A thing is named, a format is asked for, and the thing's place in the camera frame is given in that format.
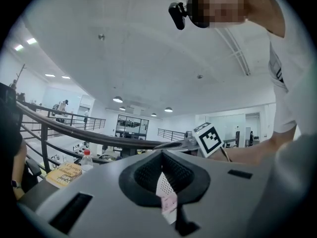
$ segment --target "red bottle cap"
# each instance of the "red bottle cap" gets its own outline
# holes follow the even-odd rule
[[[90,155],[90,150],[89,149],[85,149],[84,154],[85,155]]]

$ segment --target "wristwatch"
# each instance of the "wristwatch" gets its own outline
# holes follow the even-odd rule
[[[15,180],[11,181],[11,185],[12,185],[13,188],[21,188],[22,187],[21,183],[15,181]]]

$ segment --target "head-mounted camera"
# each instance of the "head-mounted camera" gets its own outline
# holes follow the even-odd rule
[[[168,8],[177,29],[183,30],[185,28],[185,17],[189,17],[194,25],[200,28],[209,27],[209,22],[204,22],[204,16],[199,13],[198,0],[187,0],[187,5],[184,6],[182,2],[173,2]]]

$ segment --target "white ceiling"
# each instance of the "white ceiling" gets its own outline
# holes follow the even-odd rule
[[[271,87],[264,29],[250,22],[199,29],[187,18],[179,31],[168,13],[174,1],[185,0],[36,0],[23,18],[38,44],[23,59],[36,53],[29,62],[40,73],[62,70],[106,107],[118,110],[119,95],[145,116],[170,116],[165,107],[172,115],[211,112],[212,100]]]
[[[39,78],[52,84],[64,84],[67,86],[76,85],[71,79],[64,79],[62,76],[69,76],[64,73],[52,59],[43,51],[39,43],[29,45],[27,40],[33,38],[32,34],[25,27],[20,18],[12,27],[6,41],[5,47],[21,63],[25,64],[27,70],[36,74]],[[16,51],[14,48],[22,45],[23,49]],[[46,77],[45,74],[52,74],[55,77]]]

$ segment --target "hand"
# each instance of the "hand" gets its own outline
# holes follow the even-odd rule
[[[16,200],[19,200],[25,193],[22,188],[13,188]]]

